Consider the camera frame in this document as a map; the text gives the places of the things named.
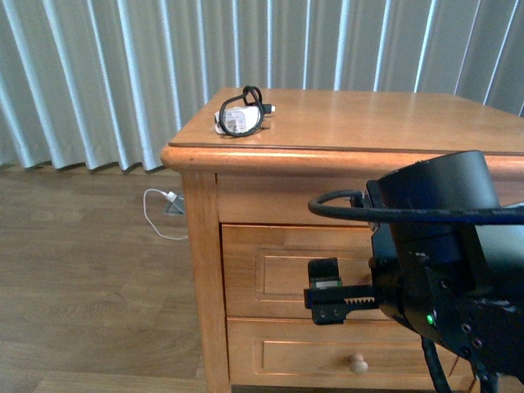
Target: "wooden floor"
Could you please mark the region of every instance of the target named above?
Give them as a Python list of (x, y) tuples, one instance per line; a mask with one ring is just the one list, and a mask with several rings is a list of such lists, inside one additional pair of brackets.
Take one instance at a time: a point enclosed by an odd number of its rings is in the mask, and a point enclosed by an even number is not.
[[(180, 192), (180, 178), (0, 169), (0, 393), (206, 392), (189, 246), (144, 219), (150, 187)], [(161, 232), (186, 234), (147, 200)]]

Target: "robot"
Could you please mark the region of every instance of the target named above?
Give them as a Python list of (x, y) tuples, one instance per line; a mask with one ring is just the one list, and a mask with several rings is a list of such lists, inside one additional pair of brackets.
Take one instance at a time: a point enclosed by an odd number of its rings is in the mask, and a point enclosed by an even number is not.
[[(438, 393), (451, 389), (436, 344), (470, 362), (482, 393), (498, 390), (500, 374), (524, 383), (524, 203), (500, 206), (480, 151), (419, 161), (366, 188), (309, 202), (314, 214), (373, 231), (370, 286), (342, 286), (337, 259), (309, 262), (314, 322), (380, 309), (421, 336)], [(326, 205), (341, 198), (350, 204)]]

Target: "wooden nightstand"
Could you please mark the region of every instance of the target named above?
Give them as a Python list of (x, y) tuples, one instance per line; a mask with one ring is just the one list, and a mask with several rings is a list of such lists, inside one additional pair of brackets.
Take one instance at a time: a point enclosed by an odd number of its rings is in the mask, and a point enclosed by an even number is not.
[[(183, 178), (209, 391), (432, 389), (419, 337), (379, 311), (338, 326), (310, 321), (308, 260), (337, 256), (345, 285), (369, 283), (371, 233), (312, 215), (307, 202), (472, 149), (486, 153), (501, 202), (521, 201), (524, 119), (443, 94), (275, 89), (263, 90), (277, 110), (262, 131), (219, 136), (213, 115), (239, 91), (221, 90), (162, 152)], [(452, 388), (469, 390), (468, 363), (446, 350), (441, 360)]]

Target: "curtain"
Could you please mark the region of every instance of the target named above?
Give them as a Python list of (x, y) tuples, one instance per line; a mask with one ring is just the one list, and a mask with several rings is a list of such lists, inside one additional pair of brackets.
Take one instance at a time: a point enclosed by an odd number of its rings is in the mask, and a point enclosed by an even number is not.
[(0, 165), (161, 165), (222, 87), (449, 93), (524, 116), (524, 0), (0, 0)]

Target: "wooden knob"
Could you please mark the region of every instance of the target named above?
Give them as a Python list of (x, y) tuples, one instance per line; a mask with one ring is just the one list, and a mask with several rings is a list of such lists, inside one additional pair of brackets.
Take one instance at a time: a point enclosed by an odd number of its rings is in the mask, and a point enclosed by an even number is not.
[(369, 365), (362, 355), (353, 355), (350, 357), (350, 370), (355, 374), (364, 374), (368, 371)]

